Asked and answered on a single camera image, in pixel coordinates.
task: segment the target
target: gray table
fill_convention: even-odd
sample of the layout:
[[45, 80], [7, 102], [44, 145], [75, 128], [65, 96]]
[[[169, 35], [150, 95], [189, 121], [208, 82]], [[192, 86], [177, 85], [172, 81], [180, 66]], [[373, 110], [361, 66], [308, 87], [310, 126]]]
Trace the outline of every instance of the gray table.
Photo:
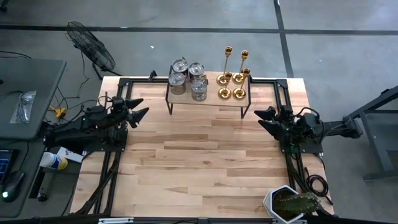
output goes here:
[[36, 137], [67, 63], [61, 60], [0, 58], [0, 96], [11, 91], [36, 91], [28, 124], [10, 124], [19, 93], [0, 99], [0, 139]]
[[19, 150], [11, 172], [21, 170], [25, 173], [18, 198], [9, 203], [0, 200], [0, 217], [19, 216], [28, 198], [45, 151], [43, 139], [36, 136], [65, 67], [66, 62], [61, 60], [0, 58], [0, 80], [4, 81], [0, 85], [0, 95], [15, 90], [37, 91], [29, 124], [9, 123], [19, 94], [0, 99], [0, 147]]

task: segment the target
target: metal lid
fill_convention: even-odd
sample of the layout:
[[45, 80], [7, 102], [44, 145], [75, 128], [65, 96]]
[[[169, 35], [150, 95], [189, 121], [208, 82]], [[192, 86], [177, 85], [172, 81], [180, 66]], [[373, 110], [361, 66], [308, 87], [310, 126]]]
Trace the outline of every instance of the metal lid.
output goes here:
[[197, 79], [192, 81], [191, 89], [194, 92], [201, 93], [207, 90], [207, 82], [204, 79]]
[[182, 85], [185, 82], [185, 75], [180, 72], [173, 72], [169, 76], [169, 83], [172, 86]]
[[188, 68], [186, 59], [178, 59], [173, 63], [173, 70], [176, 72], [184, 72]]
[[195, 62], [189, 66], [189, 72], [192, 75], [202, 75], [205, 72], [205, 68], [201, 63]]

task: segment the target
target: plastic bag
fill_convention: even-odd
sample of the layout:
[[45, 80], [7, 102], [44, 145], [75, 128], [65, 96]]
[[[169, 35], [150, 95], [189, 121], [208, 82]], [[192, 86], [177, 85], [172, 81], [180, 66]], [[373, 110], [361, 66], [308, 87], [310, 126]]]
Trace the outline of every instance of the plastic bag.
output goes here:
[[11, 124], [27, 124], [30, 119], [30, 111], [32, 110], [33, 101], [36, 96], [36, 91], [29, 91], [19, 95], [19, 101], [12, 114]]

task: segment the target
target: hexagonal pot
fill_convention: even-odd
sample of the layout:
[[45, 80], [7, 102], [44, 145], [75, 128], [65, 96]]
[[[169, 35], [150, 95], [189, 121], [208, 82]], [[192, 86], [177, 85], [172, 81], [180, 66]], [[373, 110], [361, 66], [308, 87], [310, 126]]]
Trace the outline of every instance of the hexagonal pot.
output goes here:
[[283, 185], [283, 186], [279, 187], [278, 189], [268, 191], [268, 194], [266, 195], [266, 197], [264, 198], [264, 201], [262, 203], [264, 204], [269, 216], [271, 216], [272, 218], [276, 218], [286, 224], [289, 224], [289, 223], [292, 223], [292, 222], [298, 220], [299, 218], [302, 218], [304, 216], [304, 214], [301, 213], [291, 219], [285, 220], [278, 213], [276, 213], [274, 211], [272, 204], [273, 204], [273, 199], [274, 199], [275, 195], [281, 191], [286, 191], [286, 190], [289, 191], [291, 194], [299, 194], [297, 191], [293, 190], [288, 185]]

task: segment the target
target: potted plant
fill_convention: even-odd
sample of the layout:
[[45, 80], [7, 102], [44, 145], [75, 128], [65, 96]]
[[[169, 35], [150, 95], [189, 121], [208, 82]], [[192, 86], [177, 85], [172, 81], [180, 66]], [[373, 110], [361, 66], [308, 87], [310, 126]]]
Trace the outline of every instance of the potted plant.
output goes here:
[[289, 224], [302, 218], [304, 213], [315, 212], [320, 200], [313, 193], [299, 194], [288, 185], [283, 185], [270, 190], [263, 204], [271, 217]]

